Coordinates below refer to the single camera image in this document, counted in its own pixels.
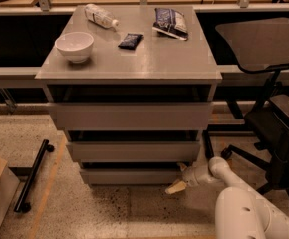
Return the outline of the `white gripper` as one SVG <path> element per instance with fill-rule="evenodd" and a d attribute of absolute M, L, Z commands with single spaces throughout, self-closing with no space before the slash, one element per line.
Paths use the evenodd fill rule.
<path fill-rule="evenodd" d="M 179 162 L 177 165 L 179 166 L 180 171 L 183 171 L 183 181 L 177 180 L 165 190 L 166 194 L 181 192 L 186 189 L 186 186 L 196 187 L 199 185 L 208 184 L 214 179 L 207 165 L 187 167 L 187 165 L 182 162 Z"/>

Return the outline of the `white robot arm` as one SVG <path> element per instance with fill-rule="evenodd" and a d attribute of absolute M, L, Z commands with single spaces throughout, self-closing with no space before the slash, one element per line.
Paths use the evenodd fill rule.
<path fill-rule="evenodd" d="M 181 179 L 165 190 L 167 194 L 219 181 L 225 184 L 215 204 L 216 239 L 289 239 L 289 217 L 234 173 L 222 157 L 201 167 L 178 166 Z"/>

